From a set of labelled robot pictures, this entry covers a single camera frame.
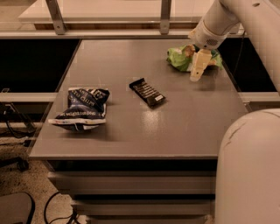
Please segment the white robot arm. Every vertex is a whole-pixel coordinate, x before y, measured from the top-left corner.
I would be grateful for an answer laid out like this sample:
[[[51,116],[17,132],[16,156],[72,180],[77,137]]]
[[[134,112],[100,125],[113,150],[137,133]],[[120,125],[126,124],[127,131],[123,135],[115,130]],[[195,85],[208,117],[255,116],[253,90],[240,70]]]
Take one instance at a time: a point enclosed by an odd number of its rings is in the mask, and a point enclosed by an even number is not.
[[[214,0],[191,31],[199,48],[191,81],[198,81],[229,31],[241,24],[280,92],[280,12],[269,0]],[[280,224],[280,110],[239,118],[220,145],[215,224]]]

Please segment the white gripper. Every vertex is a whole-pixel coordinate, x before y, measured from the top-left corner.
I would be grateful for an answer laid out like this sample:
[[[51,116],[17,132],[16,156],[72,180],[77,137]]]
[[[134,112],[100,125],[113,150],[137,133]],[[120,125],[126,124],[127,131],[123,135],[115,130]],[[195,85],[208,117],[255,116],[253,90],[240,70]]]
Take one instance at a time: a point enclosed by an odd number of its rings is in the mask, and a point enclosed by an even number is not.
[[[228,35],[229,22],[202,18],[188,37],[200,48],[196,52],[194,45],[187,45],[184,54],[192,58],[190,81],[199,81],[207,68],[212,54],[209,50],[218,48]]]

